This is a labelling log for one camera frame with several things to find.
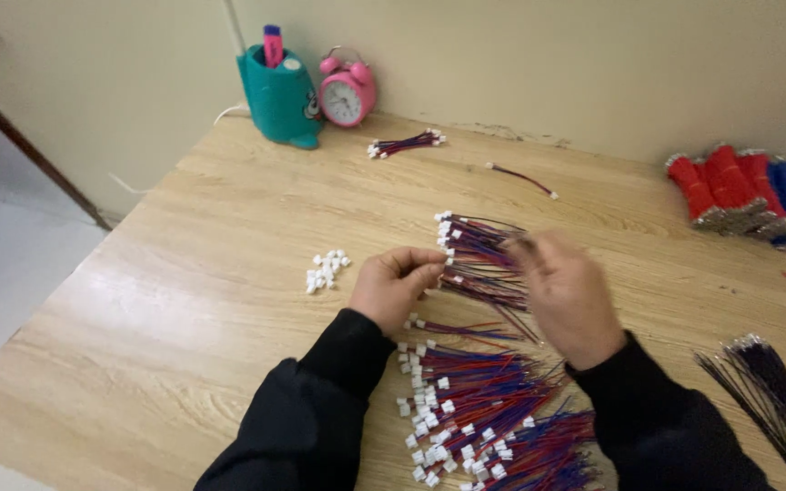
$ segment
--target black sleeve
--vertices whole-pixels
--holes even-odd
[[[195,490],[353,489],[368,395],[395,348],[375,322],[343,309],[300,362],[269,372]]]
[[[626,335],[598,366],[566,367],[593,402],[596,438],[620,489],[772,489],[708,398],[672,382]]]

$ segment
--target pencil holder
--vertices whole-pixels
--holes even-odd
[[[237,59],[253,124],[266,138],[300,149],[316,149],[321,109],[305,64],[290,50],[275,68],[266,67],[262,45]]]

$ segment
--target beige wall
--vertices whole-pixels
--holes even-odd
[[[720,139],[786,154],[786,2],[236,4],[249,42],[280,24],[312,65],[359,48],[383,111],[648,162]],[[152,185],[239,97],[220,12],[0,0],[0,106],[97,205],[129,210],[107,173]]]

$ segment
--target pink alarm clock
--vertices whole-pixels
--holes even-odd
[[[349,127],[359,124],[375,107],[375,78],[363,62],[360,53],[351,49],[359,61],[342,62],[329,50],[321,61],[321,73],[327,77],[321,83],[321,107],[333,123]]]

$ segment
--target wood grain surface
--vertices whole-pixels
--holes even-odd
[[[584,243],[608,269],[624,325],[676,380],[715,401],[786,490],[775,450],[692,361],[693,350],[756,332],[786,362],[786,253],[687,228],[656,163],[453,129],[442,147],[367,160],[372,138],[422,129],[375,116],[355,130],[327,126],[321,148],[303,151],[224,118],[1,350],[0,463],[63,490],[190,489],[268,370],[304,355],[344,306],[365,258],[435,246],[433,213],[454,210],[561,227]],[[562,199],[486,170],[488,160]],[[306,296],[311,257],[333,248],[355,265],[339,290]],[[451,324],[495,319],[439,293],[420,312]],[[359,489],[423,487],[409,475],[409,421],[394,403],[408,387],[389,370],[372,396]],[[613,473],[603,481],[614,486]]]

